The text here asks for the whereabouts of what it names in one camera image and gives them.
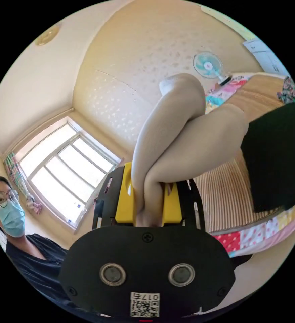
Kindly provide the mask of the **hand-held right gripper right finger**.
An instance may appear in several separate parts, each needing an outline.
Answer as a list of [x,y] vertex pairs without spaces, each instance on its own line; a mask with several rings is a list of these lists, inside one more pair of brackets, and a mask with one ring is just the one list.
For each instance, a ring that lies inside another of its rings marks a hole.
[[162,224],[182,222],[180,199],[176,183],[166,183],[163,199]]

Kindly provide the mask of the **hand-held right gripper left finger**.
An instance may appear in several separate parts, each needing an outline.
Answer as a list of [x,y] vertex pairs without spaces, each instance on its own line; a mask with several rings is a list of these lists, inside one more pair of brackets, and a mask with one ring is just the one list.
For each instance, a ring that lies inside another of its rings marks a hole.
[[131,181],[132,163],[124,164],[115,220],[118,224],[134,224],[134,193]]

